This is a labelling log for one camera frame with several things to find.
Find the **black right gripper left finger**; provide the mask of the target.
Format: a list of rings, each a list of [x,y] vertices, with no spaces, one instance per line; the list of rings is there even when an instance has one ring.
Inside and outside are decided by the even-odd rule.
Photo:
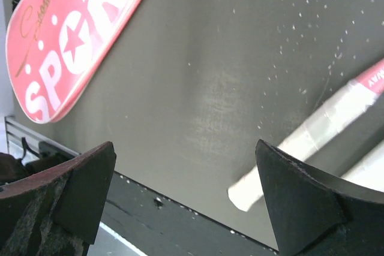
[[[62,163],[27,169],[1,154],[1,255],[87,255],[115,170],[107,141]]]

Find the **pink racket bag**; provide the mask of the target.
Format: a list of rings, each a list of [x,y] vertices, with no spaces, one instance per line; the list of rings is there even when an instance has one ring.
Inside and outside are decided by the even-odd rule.
[[[13,0],[5,39],[24,114],[46,124],[75,105],[142,0]]]

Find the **pink badminton racket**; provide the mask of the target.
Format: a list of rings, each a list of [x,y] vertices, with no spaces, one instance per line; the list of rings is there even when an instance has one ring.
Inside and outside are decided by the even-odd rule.
[[[383,141],[343,176],[343,179],[383,192]]]
[[[383,94],[383,60],[350,80],[326,100],[278,148],[304,162],[372,107]],[[247,212],[262,196],[259,170],[254,166],[227,190],[229,200]]]

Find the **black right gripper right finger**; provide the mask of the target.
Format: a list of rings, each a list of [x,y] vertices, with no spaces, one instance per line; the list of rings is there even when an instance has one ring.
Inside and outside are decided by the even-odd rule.
[[[280,255],[383,255],[383,193],[256,144]]]

